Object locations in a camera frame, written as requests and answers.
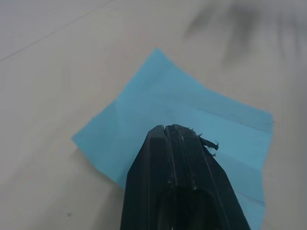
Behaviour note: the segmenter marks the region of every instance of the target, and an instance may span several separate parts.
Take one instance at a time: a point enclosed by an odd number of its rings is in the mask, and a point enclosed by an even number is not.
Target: blue paper
[[[261,228],[261,170],[272,138],[272,115],[204,88],[155,50],[117,99],[72,139],[100,172],[125,187],[147,132],[180,124],[219,142],[226,171],[252,230]]]

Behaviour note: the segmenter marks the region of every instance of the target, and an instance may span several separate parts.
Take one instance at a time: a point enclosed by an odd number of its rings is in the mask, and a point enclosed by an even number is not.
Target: black plastic object
[[[128,172],[120,230],[249,230],[207,148],[218,146],[189,128],[150,130]]]

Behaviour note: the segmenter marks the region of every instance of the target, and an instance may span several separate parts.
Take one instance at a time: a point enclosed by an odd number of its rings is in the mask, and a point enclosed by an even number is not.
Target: blue sticky note
[[[261,170],[272,138],[272,115],[204,88],[159,49],[117,99],[72,139],[96,169],[125,187],[147,132],[171,124],[219,142],[216,160],[251,229],[259,230],[265,211]]]

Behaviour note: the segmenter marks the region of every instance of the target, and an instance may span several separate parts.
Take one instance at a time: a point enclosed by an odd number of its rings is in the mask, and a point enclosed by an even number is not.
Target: white table surface
[[[1,4],[3,12],[14,10]],[[115,99],[156,47],[207,88],[273,113],[262,229],[307,229],[306,59],[293,52],[291,33],[281,56],[276,31],[259,29],[246,55],[223,64],[228,30],[184,37],[200,5],[90,5],[46,36],[1,53],[0,230],[119,229],[124,191],[92,168],[71,137]],[[31,37],[31,28],[23,33]]]

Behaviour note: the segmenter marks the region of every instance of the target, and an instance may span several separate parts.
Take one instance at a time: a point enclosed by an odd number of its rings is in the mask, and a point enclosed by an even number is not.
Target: black clamp jaw
[[[250,230],[213,144],[179,125],[150,130],[126,181],[120,230]]]

